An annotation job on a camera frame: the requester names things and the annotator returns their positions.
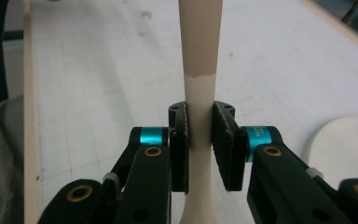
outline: white countertop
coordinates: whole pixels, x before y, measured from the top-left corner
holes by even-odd
[[[168,126],[183,101],[177,1],[32,1],[41,208],[66,183],[102,180],[134,126]],[[240,125],[273,125],[297,155],[325,123],[358,116],[358,39],[299,0],[226,0],[215,99]],[[213,163],[221,223],[253,223]],[[184,196],[172,196],[178,223]]]

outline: wooden edge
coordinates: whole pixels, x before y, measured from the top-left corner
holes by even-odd
[[[31,0],[24,0],[24,223],[39,219],[38,144],[34,112]]]
[[[314,11],[318,16],[323,18],[325,21],[330,23],[332,26],[337,28],[343,35],[347,36],[353,43],[358,45],[358,34],[353,31],[351,28],[347,27],[345,24],[340,22],[337,18],[333,15],[322,9],[312,0],[301,0],[306,7],[310,8]]]

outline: white plate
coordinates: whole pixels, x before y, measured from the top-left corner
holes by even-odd
[[[310,140],[305,162],[338,189],[343,179],[358,178],[358,117],[336,119]]]

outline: gray cloth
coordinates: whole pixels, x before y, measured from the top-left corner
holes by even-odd
[[[23,99],[0,104],[0,224],[23,223]]]

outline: white object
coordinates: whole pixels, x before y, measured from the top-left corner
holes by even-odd
[[[221,0],[179,1],[185,97],[189,117],[188,187],[182,224],[218,223],[211,181],[212,108]]]
[[[310,140],[305,161],[338,189],[343,179],[358,178],[358,117],[336,119]]]

